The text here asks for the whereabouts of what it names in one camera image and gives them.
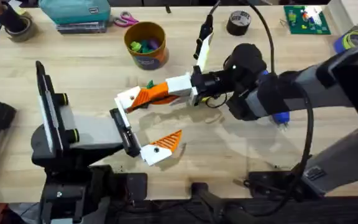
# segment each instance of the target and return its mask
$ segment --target black cable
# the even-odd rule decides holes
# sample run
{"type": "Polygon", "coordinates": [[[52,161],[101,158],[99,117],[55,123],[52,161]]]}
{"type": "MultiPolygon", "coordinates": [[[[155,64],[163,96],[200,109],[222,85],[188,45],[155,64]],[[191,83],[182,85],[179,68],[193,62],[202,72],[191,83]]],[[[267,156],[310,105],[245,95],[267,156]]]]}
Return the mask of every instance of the black cable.
{"type": "Polygon", "coordinates": [[[221,104],[211,106],[211,105],[208,103],[211,98],[214,98],[214,99],[216,100],[216,99],[218,99],[219,97],[221,97],[221,95],[216,96],[216,97],[213,97],[213,96],[208,97],[208,98],[206,99],[206,101],[205,101],[205,105],[206,105],[207,107],[209,107],[209,108],[212,108],[212,109],[216,109],[216,108],[221,107],[221,106],[222,106],[223,104],[225,104],[226,101],[227,101],[227,93],[224,93],[224,100],[223,100],[223,102],[222,102],[221,104]]]}
{"type": "Polygon", "coordinates": [[[305,89],[303,89],[303,87],[299,83],[296,83],[296,82],[293,82],[292,85],[297,87],[299,92],[302,94],[303,100],[305,102],[306,110],[308,113],[308,126],[307,126],[307,130],[306,130],[305,148],[303,150],[302,159],[301,159],[301,162],[299,163],[297,170],[295,171],[296,172],[295,177],[294,177],[292,183],[290,184],[290,187],[286,191],[286,194],[284,195],[284,198],[282,199],[282,201],[275,208],[271,209],[270,211],[267,211],[264,213],[259,213],[259,214],[251,214],[255,217],[272,215],[272,214],[276,213],[277,211],[279,211],[282,207],[284,207],[284,205],[289,201],[289,199],[291,198],[292,194],[294,193],[296,187],[298,186],[298,184],[302,178],[302,175],[306,169],[306,164],[308,162],[308,159],[310,157],[310,148],[311,148],[311,142],[313,140],[313,128],[314,128],[313,107],[311,105],[310,98],[309,98],[307,92],[305,91],[305,89]]]}
{"type": "Polygon", "coordinates": [[[122,212],[130,213],[130,214],[158,213],[158,212],[162,212],[162,211],[168,210],[168,209],[170,209],[170,208],[173,208],[173,207],[176,207],[176,206],[179,206],[179,205],[186,205],[186,204],[188,204],[188,203],[190,203],[190,202],[191,202],[191,199],[185,200],[184,202],[174,203],[174,204],[172,204],[172,205],[169,205],[169,206],[166,206],[166,207],[163,207],[163,208],[159,208],[159,209],[157,209],[157,210],[146,210],[146,211],[123,210],[122,212]]]}
{"type": "Polygon", "coordinates": [[[212,7],[212,9],[210,10],[209,14],[208,15],[212,15],[215,11],[215,9],[220,5],[221,3],[221,0],[218,0],[215,5],[212,7]]]}
{"type": "Polygon", "coordinates": [[[199,217],[198,215],[196,215],[195,213],[193,213],[191,210],[189,210],[188,208],[186,208],[184,205],[182,205],[181,207],[184,209],[184,211],[186,211],[187,213],[189,213],[192,217],[195,217],[198,221],[203,222],[203,223],[209,223],[208,220],[205,220],[205,219],[199,217]]]}
{"type": "Polygon", "coordinates": [[[39,202],[36,202],[34,204],[32,204],[30,207],[28,207],[26,210],[24,210],[24,212],[22,212],[20,214],[20,217],[23,216],[26,212],[28,212],[31,208],[34,208],[34,206],[36,206],[39,202]]]}
{"type": "Polygon", "coordinates": [[[273,39],[272,39],[272,35],[270,33],[270,30],[269,30],[269,27],[267,26],[265,18],[262,16],[260,11],[253,4],[251,4],[248,0],[238,0],[238,1],[239,1],[239,3],[244,4],[244,5],[248,4],[249,7],[251,7],[255,11],[255,13],[259,16],[259,19],[262,21],[262,24],[264,25],[266,33],[267,33],[268,42],[270,44],[270,66],[271,66],[271,71],[270,72],[275,73],[273,39]]]}
{"type": "Polygon", "coordinates": [[[209,209],[208,204],[202,198],[200,198],[200,200],[203,206],[205,207],[206,213],[208,214],[209,222],[211,222],[211,224],[216,224],[213,212],[209,209]]]}

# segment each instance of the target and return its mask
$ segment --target pen cup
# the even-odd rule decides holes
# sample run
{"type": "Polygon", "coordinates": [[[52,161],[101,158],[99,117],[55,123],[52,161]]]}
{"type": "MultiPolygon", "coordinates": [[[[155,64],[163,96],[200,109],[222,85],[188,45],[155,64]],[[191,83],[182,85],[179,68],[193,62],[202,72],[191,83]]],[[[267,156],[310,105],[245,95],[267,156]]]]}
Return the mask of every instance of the pen cup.
{"type": "Polygon", "coordinates": [[[131,26],[125,33],[124,42],[136,65],[144,70],[160,68],[166,62],[165,32],[153,22],[139,22],[131,26]],[[156,40],[160,43],[160,47],[145,54],[132,50],[131,43],[142,40],[156,40]]]}

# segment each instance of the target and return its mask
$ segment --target sticker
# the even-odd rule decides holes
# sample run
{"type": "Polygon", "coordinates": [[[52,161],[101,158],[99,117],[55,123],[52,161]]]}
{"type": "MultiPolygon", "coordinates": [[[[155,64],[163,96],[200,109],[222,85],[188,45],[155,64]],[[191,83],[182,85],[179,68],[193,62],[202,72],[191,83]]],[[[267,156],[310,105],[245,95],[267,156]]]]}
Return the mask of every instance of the sticker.
{"type": "Polygon", "coordinates": [[[153,70],[159,68],[160,61],[156,58],[147,57],[147,56],[135,56],[134,57],[138,66],[146,70],[153,70]]]}
{"type": "Polygon", "coordinates": [[[99,13],[99,7],[91,7],[91,8],[89,9],[89,12],[90,12],[91,14],[97,14],[97,13],[99,13]]]}

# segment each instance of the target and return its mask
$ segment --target light wood tabletop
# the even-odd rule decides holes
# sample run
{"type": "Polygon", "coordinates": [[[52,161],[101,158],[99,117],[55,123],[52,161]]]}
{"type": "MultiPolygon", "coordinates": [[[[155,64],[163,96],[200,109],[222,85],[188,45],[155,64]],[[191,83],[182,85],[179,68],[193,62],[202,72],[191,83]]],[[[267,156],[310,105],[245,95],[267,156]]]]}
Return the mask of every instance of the light wood tabletop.
{"type": "MultiPolygon", "coordinates": [[[[275,44],[277,73],[300,70],[334,55],[337,35],[291,35],[281,25],[282,6],[259,7],[266,18],[275,44]]],[[[45,174],[31,162],[30,138],[42,117],[37,102],[35,61],[40,60],[51,76],[55,90],[68,93],[75,114],[108,117],[115,107],[114,97],[128,88],[163,82],[191,71],[192,55],[200,25],[210,7],[113,8],[113,14],[128,10],[140,21],[160,24],[167,35],[168,62],[160,69],[139,69],[124,45],[125,28],[110,27],[106,34],[61,35],[40,9],[28,9],[39,33],[18,44],[0,33],[0,101],[17,109],[16,118],[2,143],[0,155],[0,202],[38,202],[45,174]]],[[[333,34],[335,25],[326,13],[333,34]]],[[[219,7],[214,13],[214,37],[206,70],[219,70],[233,48],[242,42],[255,44],[270,65],[269,42],[265,29],[248,7],[219,7]],[[226,22],[232,11],[243,9],[252,16],[246,35],[227,33],[226,22]]],[[[358,127],[358,115],[351,108],[315,109],[311,153],[317,154],[358,127]]],[[[146,172],[148,199],[188,198],[190,183],[204,181],[220,197],[250,197],[249,191],[234,180],[249,171],[290,169],[299,160],[306,133],[306,112],[291,112],[288,130],[281,131],[268,118],[238,121],[227,106],[209,109],[186,105],[153,105],[131,113],[129,120],[141,143],[146,144],[168,133],[183,130],[174,155],[149,167],[139,157],[123,151],[97,164],[109,164],[115,172],[146,172]]],[[[358,195],[358,182],[329,194],[358,195]]]]}

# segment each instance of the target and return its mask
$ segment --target scissors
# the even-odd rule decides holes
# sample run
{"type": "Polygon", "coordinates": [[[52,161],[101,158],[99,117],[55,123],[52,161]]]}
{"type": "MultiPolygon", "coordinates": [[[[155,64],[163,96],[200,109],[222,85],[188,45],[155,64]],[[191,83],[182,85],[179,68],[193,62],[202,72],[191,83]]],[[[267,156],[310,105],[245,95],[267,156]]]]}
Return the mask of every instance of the scissors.
{"type": "Polygon", "coordinates": [[[139,21],[132,17],[132,15],[128,11],[124,11],[120,13],[119,17],[114,18],[115,25],[119,27],[129,27],[132,26],[139,21]]]}

